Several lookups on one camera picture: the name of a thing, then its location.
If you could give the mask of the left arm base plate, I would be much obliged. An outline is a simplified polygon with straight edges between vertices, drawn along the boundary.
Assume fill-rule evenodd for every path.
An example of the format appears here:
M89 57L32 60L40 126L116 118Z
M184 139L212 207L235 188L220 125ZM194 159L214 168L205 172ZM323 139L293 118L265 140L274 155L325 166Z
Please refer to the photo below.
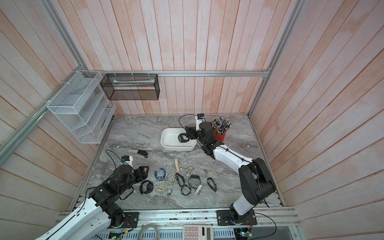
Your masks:
M119 213L111 219L111 227L134 229L138 225L139 214L139 212Z

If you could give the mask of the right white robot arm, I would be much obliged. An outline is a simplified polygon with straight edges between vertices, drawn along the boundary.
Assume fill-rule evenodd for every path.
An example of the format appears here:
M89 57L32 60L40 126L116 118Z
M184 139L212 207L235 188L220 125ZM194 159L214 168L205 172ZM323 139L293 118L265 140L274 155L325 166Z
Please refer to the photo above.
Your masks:
M230 206L234 218L250 213L257 204L277 190L266 162L261 158L245 157L216 140L211 123L201 122L198 127L186 127L185 130L190 139L201 144L204 153L238 173L242 194Z

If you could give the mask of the black chunky watch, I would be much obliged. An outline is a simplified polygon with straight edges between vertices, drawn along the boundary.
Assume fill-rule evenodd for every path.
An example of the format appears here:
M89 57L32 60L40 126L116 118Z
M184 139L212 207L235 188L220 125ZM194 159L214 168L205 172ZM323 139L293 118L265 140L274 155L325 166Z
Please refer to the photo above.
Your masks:
M153 189L154 189L153 182L151 182L149 180L142 181L142 183L140 185L140 193L141 193L141 195L150 194L153 191Z

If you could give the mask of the blue transparent watch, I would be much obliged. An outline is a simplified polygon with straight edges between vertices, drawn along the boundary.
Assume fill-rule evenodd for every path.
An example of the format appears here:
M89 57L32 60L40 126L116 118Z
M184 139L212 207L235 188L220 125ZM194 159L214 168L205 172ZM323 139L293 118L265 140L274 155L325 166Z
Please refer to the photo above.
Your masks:
M155 178L157 181L164 181L166 178L166 170L164 168L158 168L155 170Z

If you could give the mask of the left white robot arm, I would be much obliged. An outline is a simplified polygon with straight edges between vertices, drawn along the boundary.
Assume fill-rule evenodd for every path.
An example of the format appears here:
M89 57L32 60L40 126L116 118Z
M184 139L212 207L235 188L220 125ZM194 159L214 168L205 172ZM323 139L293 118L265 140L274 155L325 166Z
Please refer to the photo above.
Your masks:
M108 227L126 223L124 211L116 203L133 185L147 179L148 166L133 169L121 165L86 197L85 201L39 240L87 240Z

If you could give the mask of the white small watch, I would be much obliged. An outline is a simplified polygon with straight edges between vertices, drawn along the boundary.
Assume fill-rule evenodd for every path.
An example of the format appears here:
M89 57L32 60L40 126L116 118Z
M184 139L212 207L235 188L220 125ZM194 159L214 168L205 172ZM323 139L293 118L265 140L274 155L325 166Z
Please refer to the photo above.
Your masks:
M195 190L195 194L196 195L200 195L201 194L201 189L202 189L202 185L199 185L198 188Z

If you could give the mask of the black round watch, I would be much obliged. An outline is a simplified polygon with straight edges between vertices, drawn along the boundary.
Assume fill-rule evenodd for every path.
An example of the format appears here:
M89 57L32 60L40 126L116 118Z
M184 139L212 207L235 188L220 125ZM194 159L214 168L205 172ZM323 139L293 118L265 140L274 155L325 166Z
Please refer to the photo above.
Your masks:
M188 180L189 186L192 189L197 189L201 185L201 178L198 175L191 175Z

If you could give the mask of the white plastic storage box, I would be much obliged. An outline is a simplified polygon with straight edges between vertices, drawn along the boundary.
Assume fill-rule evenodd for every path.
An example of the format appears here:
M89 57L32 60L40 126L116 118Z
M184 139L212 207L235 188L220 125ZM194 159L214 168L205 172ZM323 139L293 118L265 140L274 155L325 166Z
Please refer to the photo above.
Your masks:
M167 151L192 151L197 144L196 140L189 140L186 143L179 141L179 135L185 133L183 128L167 128L162 132L161 145Z

